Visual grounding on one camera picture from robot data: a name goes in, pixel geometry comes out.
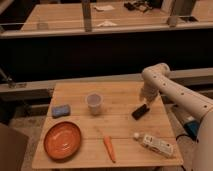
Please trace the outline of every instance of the toy carrot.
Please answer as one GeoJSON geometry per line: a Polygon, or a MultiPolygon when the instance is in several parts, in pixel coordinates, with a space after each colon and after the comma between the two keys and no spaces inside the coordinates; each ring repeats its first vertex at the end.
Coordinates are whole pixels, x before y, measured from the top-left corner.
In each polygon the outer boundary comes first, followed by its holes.
{"type": "Polygon", "coordinates": [[[104,141],[104,145],[107,149],[107,152],[109,154],[110,159],[112,160],[113,163],[116,163],[115,153],[114,153],[112,142],[111,142],[111,137],[110,136],[104,136],[103,141],[104,141]]]}

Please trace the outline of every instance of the white cup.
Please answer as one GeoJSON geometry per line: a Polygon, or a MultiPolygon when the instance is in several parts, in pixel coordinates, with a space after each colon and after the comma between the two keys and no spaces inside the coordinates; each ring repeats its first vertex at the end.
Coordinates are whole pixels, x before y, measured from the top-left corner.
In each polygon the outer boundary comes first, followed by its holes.
{"type": "Polygon", "coordinates": [[[86,97],[86,103],[89,107],[90,113],[93,115],[101,114],[101,104],[102,104],[102,97],[97,93],[89,94],[86,97]]]}

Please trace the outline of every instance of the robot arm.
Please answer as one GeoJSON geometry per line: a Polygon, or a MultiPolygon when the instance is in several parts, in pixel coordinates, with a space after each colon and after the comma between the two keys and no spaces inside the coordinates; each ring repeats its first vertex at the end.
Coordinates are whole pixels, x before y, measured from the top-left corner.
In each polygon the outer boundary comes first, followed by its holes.
{"type": "Polygon", "coordinates": [[[213,100],[171,81],[167,78],[169,73],[169,66],[164,63],[145,68],[142,72],[144,86],[140,97],[149,103],[160,90],[201,122],[193,171],[210,171],[213,169],[213,100]]]}

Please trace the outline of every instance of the wooden table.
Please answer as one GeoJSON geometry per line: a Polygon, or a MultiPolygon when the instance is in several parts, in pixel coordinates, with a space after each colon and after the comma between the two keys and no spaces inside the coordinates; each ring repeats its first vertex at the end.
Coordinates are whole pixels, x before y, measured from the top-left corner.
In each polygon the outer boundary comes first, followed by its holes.
{"type": "Polygon", "coordinates": [[[149,113],[135,121],[131,113],[141,106],[139,92],[143,82],[84,82],[58,83],[43,125],[32,167],[50,168],[102,168],[102,167],[144,167],[182,165],[169,119],[160,96],[154,101],[149,113]],[[85,103],[85,96],[98,92],[103,96],[102,114],[92,116],[85,103]],[[51,107],[69,104],[71,116],[53,119],[51,107]],[[82,132],[82,145],[78,153],[65,163],[51,160],[44,151],[43,139],[56,123],[71,121],[82,132]],[[112,137],[116,163],[112,163],[102,140],[102,132],[112,137]],[[174,145],[174,157],[167,159],[152,152],[133,140],[134,132],[149,133],[174,145]]]}
{"type": "MultiPolygon", "coordinates": [[[[91,3],[92,26],[109,20],[117,26],[138,26],[166,23],[169,14],[154,9],[146,13],[128,11],[123,1],[91,3]],[[94,6],[112,5],[111,11],[97,12],[94,6]]],[[[22,30],[37,30],[38,22],[45,22],[49,29],[84,28],[82,6],[78,4],[38,4],[26,20],[22,30]]]]}

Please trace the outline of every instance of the orange plate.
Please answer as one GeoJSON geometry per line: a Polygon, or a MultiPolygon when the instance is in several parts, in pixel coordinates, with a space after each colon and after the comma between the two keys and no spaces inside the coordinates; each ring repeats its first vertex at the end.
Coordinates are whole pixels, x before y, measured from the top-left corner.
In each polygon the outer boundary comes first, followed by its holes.
{"type": "Polygon", "coordinates": [[[72,122],[60,122],[47,132],[44,149],[52,159],[65,159],[81,145],[81,131],[72,122]]]}

